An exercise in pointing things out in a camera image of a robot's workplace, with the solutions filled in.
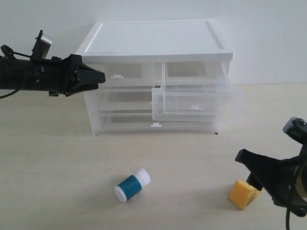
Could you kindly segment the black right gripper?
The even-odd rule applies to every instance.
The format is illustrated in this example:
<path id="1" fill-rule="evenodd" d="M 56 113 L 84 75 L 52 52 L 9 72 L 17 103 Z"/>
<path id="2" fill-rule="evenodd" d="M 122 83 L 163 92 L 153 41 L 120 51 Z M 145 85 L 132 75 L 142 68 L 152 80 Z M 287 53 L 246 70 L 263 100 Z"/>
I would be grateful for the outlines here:
<path id="1" fill-rule="evenodd" d="M 307 159 L 297 156 L 279 160 L 241 149 L 235 161 L 250 171 L 246 182 L 271 195 L 273 203 L 298 217 L 307 215 Z"/>

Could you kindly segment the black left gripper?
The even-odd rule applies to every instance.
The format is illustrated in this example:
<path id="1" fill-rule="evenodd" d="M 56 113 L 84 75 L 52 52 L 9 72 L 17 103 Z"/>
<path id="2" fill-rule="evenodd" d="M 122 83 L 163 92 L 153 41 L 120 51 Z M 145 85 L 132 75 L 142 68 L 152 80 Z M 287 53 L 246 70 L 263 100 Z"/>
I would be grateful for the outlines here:
<path id="1" fill-rule="evenodd" d="M 46 91 L 70 96 L 96 90 L 98 84 L 106 81 L 105 73 L 82 64 L 80 55 L 71 54 L 65 59 L 33 59 L 31 64 L 33 68 L 24 71 L 26 91 Z"/>

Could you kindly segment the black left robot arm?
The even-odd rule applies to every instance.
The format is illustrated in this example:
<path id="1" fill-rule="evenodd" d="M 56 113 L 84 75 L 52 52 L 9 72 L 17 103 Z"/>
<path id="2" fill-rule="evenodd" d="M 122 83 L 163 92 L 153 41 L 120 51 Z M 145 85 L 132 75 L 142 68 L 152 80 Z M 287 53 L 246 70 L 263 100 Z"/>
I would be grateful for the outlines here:
<path id="1" fill-rule="evenodd" d="M 49 96 L 71 95 L 98 89 L 106 82 L 105 73 L 83 63 L 82 56 L 71 54 L 65 59 L 29 56 L 17 59 L 9 46 L 2 45 L 0 57 L 0 88 L 12 90 L 2 99 L 19 91 L 48 92 Z"/>

